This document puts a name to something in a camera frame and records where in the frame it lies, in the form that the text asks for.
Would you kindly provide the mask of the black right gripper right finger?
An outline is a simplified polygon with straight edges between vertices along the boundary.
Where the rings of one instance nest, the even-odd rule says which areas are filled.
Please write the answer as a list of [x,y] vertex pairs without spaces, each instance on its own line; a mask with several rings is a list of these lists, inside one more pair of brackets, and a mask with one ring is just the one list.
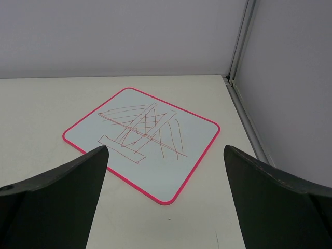
[[224,148],[246,248],[331,248],[331,188]]

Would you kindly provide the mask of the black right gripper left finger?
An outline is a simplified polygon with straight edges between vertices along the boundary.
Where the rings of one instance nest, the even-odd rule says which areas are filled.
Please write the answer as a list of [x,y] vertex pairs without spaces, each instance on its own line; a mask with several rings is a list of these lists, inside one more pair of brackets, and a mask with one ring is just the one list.
[[99,146],[1,187],[1,248],[86,248],[108,157]]

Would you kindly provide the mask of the pink framed whiteboard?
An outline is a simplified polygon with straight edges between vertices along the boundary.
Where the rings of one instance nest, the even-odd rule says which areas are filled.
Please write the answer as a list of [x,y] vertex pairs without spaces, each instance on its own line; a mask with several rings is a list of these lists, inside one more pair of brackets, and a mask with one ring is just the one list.
[[127,87],[62,137],[81,153],[107,147],[112,174],[156,203],[170,205],[219,133],[211,120]]

